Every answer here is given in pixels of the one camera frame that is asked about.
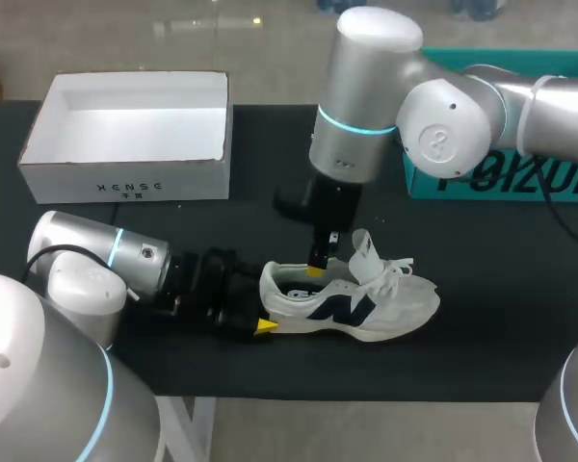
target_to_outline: new balance sneaker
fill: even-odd
[[[331,258],[320,278],[306,265],[268,263],[259,293],[277,333],[336,329],[362,342],[400,337],[426,323],[439,306],[436,285],[412,273],[413,260],[382,260],[368,231],[353,234],[349,264]]]

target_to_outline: open box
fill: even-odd
[[[39,204],[227,199],[222,72],[57,75],[18,165]]]

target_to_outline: robotic arm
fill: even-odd
[[[353,8],[338,20],[313,176],[302,200],[275,197],[282,215],[314,226],[311,275],[352,227],[361,187],[377,177],[396,129],[417,168],[439,178],[464,175],[491,147],[578,162],[578,79],[490,65],[456,73],[429,61],[422,45],[420,27],[390,10]]]

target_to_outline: black table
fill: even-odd
[[[227,201],[39,206],[16,160],[39,108],[0,104],[0,273],[22,271],[34,225],[57,209],[169,241],[233,247],[252,263],[303,262],[310,230],[276,215],[279,185],[303,181],[310,106],[235,108]],[[560,206],[578,230],[578,205]],[[539,203],[407,198],[400,156],[367,188],[356,227],[386,258],[415,258],[442,304],[422,329],[382,344],[274,337],[235,344],[127,323],[115,354],[157,395],[339,400],[539,400],[578,342],[578,245]],[[348,257],[348,240],[340,256]]]

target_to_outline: shoe lace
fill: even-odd
[[[398,293],[398,282],[401,277],[411,276],[413,274],[412,258],[403,258],[400,260],[384,260],[383,272],[375,279],[359,287],[366,293],[373,291],[374,295],[386,296],[391,294],[392,298]]]

